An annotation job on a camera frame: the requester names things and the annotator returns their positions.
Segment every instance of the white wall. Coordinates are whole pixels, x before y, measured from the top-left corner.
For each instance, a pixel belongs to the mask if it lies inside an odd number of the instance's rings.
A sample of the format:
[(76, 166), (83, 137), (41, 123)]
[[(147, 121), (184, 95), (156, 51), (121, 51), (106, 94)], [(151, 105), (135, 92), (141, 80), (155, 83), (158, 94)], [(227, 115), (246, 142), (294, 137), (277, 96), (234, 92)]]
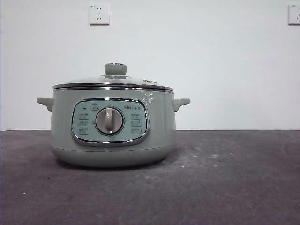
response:
[(36, 97), (113, 61), (191, 98), (177, 129), (300, 129), (300, 0), (107, 0), (111, 25), (90, 27), (97, 2), (1, 1), (2, 130), (50, 129)]

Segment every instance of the wall outlet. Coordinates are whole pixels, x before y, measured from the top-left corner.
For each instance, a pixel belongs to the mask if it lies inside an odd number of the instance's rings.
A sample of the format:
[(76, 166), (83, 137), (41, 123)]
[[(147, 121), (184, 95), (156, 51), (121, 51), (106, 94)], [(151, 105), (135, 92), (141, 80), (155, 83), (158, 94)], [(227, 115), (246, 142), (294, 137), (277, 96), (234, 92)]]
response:
[(300, 25), (300, 5), (289, 5), (289, 25)]
[(90, 25), (109, 25), (109, 5), (94, 4), (89, 8)]

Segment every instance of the stainless steel rim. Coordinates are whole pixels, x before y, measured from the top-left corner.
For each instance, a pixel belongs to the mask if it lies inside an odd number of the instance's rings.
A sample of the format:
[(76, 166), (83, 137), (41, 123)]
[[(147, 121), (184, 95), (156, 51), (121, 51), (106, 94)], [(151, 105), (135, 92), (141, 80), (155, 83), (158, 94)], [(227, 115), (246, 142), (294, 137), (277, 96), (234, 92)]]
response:
[(158, 92), (167, 92), (172, 93), (174, 92), (172, 90), (163, 90), (163, 89), (151, 89), (151, 88), (132, 88), (132, 87), (69, 87), (69, 88), (56, 88), (54, 91), (59, 90), (141, 90), (141, 91), (158, 91)]
[(118, 88), (142, 88), (142, 89), (157, 89), (157, 90), (169, 90), (173, 91), (173, 88), (164, 87), (164, 86), (156, 86), (156, 85), (147, 85), (147, 84), (127, 84), (127, 83), (65, 83), (54, 85), (53, 89), (60, 88), (91, 88), (91, 87), (118, 87)]

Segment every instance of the gray surface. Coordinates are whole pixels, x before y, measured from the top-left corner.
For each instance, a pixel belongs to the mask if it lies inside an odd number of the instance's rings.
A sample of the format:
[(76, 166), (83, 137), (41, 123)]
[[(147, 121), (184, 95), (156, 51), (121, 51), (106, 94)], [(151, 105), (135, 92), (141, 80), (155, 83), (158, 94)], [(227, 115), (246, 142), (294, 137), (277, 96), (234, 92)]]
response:
[(159, 163), (101, 170), (1, 132), (1, 224), (300, 224), (300, 131), (178, 131)]

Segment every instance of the electric hot pot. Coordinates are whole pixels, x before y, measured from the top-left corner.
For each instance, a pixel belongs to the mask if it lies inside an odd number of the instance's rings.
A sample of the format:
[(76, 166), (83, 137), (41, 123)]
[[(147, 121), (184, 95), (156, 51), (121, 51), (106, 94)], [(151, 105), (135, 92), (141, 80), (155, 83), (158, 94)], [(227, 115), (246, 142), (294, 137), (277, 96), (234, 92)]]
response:
[(173, 89), (126, 76), (126, 65), (105, 65), (106, 75), (53, 86), (37, 102), (52, 112), (51, 147), (67, 163), (121, 167), (165, 158), (175, 147), (175, 113), (189, 104)]

